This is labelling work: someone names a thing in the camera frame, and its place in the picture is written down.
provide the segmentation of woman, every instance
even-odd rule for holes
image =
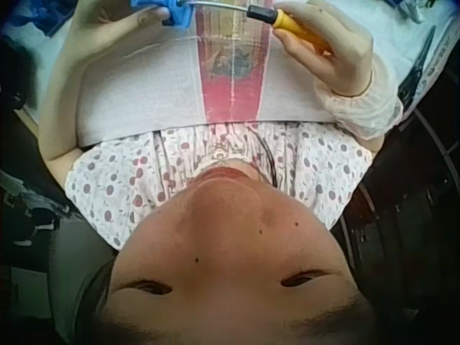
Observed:
[[[75,106],[85,67],[168,12],[109,22],[101,0],[79,1],[39,141],[68,197],[120,251],[80,305],[82,344],[372,343],[372,312],[328,229],[400,120],[395,76],[338,9],[279,6],[333,50],[274,32],[317,78],[337,124],[195,126],[83,153]]]

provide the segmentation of screwdriver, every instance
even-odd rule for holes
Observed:
[[[318,35],[309,32],[307,29],[301,27],[297,22],[289,17],[281,9],[268,9],[267,7],[260,7],[256,5],[249,5],[248,7],[235,6],[230,4],[224,4],[221,2],[213,1],[201,1],[201,0],[178,0],[178,6],[181,4],[199,5],[199,6],[210,6],[218,7],[220,9],[231,9],[233,11],[244,12],[246,17],[260,20],[267,24],[272,25],[273,29],[284,29],[292,32],[295,36],[305,40],[315,47],[326,51],[332,52],[331,47]]]

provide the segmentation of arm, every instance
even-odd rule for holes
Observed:
[[[369,31],[324,0],[277,5],[331,46],[324,53],[285,30],[274,34],[315,77],[319,101],[361,146],[377,154],[402,112],[392,68],[373,53]]]
[[[61,55],[40,109],[40,153],[51,175],[63,188],[73,163],[82,155],[77,148],[75,115],[83,70],[83,65],[66,62]]]
[[[73,163],[82,155],[77,147],[76,109],[86,66],[105,55],[139,27],[168,18],[165,9],[148,9],[111,22],[116,1],[80,0],[73,23],[52,71],[40,109],[39,148],[52,176],[64,188]]]

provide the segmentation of yellow screwdriver handle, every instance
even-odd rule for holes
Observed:
[[[332,53],[332,49],[329,44],[319,37],[317,34],[309,32],[307,29],[301,27],[297,22],[289,17],[283,10],[278,9],[278,17],[276,22],[272,25],[273,29],[284,29],[292,32],[295,36],[302,40],[305,40],[317,48]]]

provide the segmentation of eye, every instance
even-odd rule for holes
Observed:
[[[285,288],[294,288],[296,286],[305,284],[306,282],[309,282],[312,280],[312,277],[309,277],[306,275],[306,273],[298,273],[296,275],[293,275],[292,277],[289,277],[288,279],[284,279],[281,281],[281,285],[284,286]]]
[[[173,288],[162,284],[161,282],[141,282],[135,287],[138,290],[145,291],[146,293],[151,293],[152,295],[167,295]]]

